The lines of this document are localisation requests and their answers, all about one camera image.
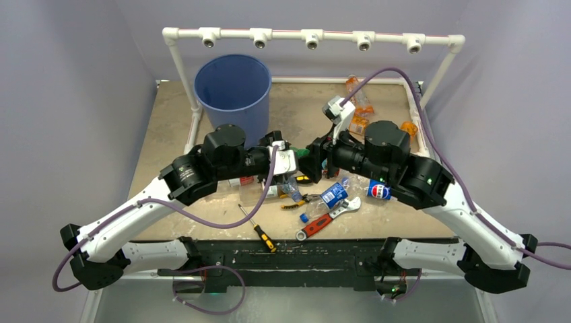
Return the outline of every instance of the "gray wall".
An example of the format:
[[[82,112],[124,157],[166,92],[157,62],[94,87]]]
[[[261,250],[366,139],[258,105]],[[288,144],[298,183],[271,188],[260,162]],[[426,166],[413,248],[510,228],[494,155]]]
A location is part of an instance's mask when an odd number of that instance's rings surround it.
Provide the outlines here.
[[[429,103],[437,142],[498,221],[570,243],[569,1],[471,1],[467,47]],[[571,263],[563,250],[540,248]],[[529,286],[494,297],[502,322],[569,322],[568,271],[526,259]]]
[[[117,0],[133,37],[153,76],[179,79],[160,32],[164,27],[273,28],[282,30],[375,30],[450,34],[469,0],[401,1],[268,1],[268,0]],[[356,44],[322,42],[308,50],[300,40],[270,42],[263,50],[251,40],[224,39],[205,48],[198,39],[179,42],[189,75],[209,59],[229,53],[255,55],[273,75],[365,75],[372,69],[400,67],[415,79],[425,79],[441,47],[425,46],[419,55],[406,54],[404,46],[374,43],[368,52]]]
[[[126,199],[154,79],[113,0],[2,1],[0,30],[2,321],[77,322],[59,229]]]

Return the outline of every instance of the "blue can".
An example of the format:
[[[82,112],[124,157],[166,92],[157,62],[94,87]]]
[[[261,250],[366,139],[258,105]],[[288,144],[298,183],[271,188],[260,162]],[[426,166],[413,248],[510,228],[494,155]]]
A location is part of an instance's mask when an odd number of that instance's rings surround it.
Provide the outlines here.
[[[382,182],[371,180],[369,182],[369,189],[367,190],[367,196],[372,196],[377,199],[390,200],[391,190],[386,187]]]
[[[321,193],[321,198],[327,205],[329,209],[332,209],[337,202],[347,198],[347,192],[339,183],[331,185],[330,188],[326,189]]]

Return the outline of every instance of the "blue trash can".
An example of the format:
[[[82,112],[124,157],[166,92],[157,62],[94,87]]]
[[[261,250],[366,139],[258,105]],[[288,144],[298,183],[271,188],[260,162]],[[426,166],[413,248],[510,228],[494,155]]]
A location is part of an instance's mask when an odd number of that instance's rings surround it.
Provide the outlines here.
[[[206,63],[194,91],[214,128],[231,123],[246,132],[246,148],[258,144],[269,126],[271,75],[258,59],[226,55]]]

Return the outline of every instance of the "wooden tabletop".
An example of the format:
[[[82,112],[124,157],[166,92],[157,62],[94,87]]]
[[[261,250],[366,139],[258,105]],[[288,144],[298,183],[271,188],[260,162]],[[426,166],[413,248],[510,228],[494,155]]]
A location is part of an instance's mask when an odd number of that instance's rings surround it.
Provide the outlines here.
[[[371,121],[391,120],[400,125],[410,120],[405,90],[400,85],[367,85],[365,93],[375,108]],[[275,83],[270,91],[269,131],[281,130],[285,140],[294,147],[305,147],[313,139],[326,133],[331,123],[321,112],[323,105],[333,96],[346,94],[344,84],[286,84]],[[159,171],[183,153],[191,126],[191,107],[178,81],[162,82],[145,135],[129,196],[140,192]],[[213,130],[203,114],[197,143]],[[412,152],[418,150],[416,142]],[[334,180],[321,180],[318,184],[301,187],[302,193],[320,193]],[[186,210],[216,223],[233,223],[244,215],[238,208],[237,192],[219,194],[215,198],[201,199]],[[274,239],[294,239],[304,224],[299,214],[304,211],[282,211],[285,199],[268,200],[254,216],[254,220]],[[364,199],[356,213],[342,215],[311,239],[331,238],[408,238],[451,237],[449,228],[396,201]],[[201,240],[258,239],[249,222],[232,229],[214,229],[198,224],[180,214],[171,214],[141,233],[138,240],[171,240],[189,236]]]

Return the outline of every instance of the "yellow and black screwdriver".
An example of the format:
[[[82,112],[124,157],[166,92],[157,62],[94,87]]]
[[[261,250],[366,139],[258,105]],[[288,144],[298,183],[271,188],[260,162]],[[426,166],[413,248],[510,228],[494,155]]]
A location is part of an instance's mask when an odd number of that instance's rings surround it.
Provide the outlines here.
[[[244,215],[248,216],[248,212],[246,212],[246,210],[244,210],[244,208],[242,207],[242,205],[240,205],[240,203],[238,203],[238,206],[240,207],[240,210],[242,210]],[[262,230],[260,225],[258,223],[255,223],[254,220],[252,220],[251,218],[250,218],[250,222],[252,222],[252,224],[254,225],[254,230],[256,230],[260,239],[262,239],[262,241],[264,241],[264,243],[266,244],[266,247],[268,247],[268,250],[270,252],[275,252],[277,248],[275,247],[275,244],[273,244],[273,241],[271,241],[271,238],[264,232],[264,230]]]

